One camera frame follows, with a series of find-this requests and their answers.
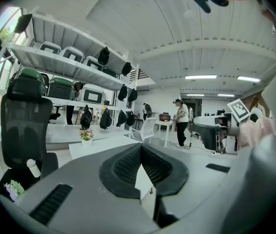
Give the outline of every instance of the fluorescent light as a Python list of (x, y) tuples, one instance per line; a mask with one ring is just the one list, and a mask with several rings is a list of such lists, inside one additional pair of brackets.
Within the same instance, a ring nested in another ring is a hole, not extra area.
[(198, 95), (198, 94), (188, 94), (186, 96), (205, 96), (205, 95)]
[(224, 95), (224, 94), (218, 94), (218, 96), (223, 96), (223, 97), (234, 97), (235, 95)]
[(216, 75), (207, 75), (207, 76), (186, 76), (185, 79), (215, 79)]
[(245, 76), (239, 76), (237, 77), (237, 80), (246, 80), (246, 81), (252, 81), (252, 82), (260, 82), (260, 79), (257, 78), (251, 78), (251, 77), (245, 77)]

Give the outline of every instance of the white bottle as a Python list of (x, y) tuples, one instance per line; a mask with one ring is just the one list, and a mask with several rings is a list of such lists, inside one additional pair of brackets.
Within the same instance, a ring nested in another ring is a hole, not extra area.
[(40, 170), (38, 169), (35, 160), (29, 159), (26, 162), (26, 165), (28, 168), (30, 168), (31, 173), (33, 174), (34, 177), (39, 177), (40, 176)]

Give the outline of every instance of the white ceiling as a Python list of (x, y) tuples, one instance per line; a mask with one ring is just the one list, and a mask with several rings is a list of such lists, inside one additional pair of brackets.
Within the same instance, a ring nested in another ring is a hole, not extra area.
[[(90, 33), (140, 63), (162, 87), (182, 93), (243, 95), (250, 76), (269, 81), (276, 73), (272, 25), (255, 0), (222, 8), (209, 3), (211, 14), (193, 0), (13, 0), (13, 5), (49, 13)], [(194, 16), (184, 17), (187, 10)], [(216, 74), (216, 80), (185, 80), (186, 75)]]

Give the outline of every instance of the white flower pot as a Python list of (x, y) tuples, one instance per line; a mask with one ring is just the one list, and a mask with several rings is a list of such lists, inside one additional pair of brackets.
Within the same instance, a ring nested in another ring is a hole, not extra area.
[(92, 139), (91, 140), (81, 140), (81, 144), (84, 146), (84, 147), (88, 147), (88, 146), (91, 146), (92, 145)]

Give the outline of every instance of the tree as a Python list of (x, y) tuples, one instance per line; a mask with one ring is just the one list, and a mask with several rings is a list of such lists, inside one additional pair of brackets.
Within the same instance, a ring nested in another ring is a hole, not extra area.
[[(2, 42), (2, 46), (4, 46), (4, 44), (9, 40), (9, 37), (11, 35), (12, 32), (10, 32), (10, 28), (9, 27), (4, 27), (2, 29), (2, 31), (0, 32), (0, 40)], [(17, 35), (14, 35), (14, 37), (12, 38), (11, 42), (14, 42), (16, 40)]]

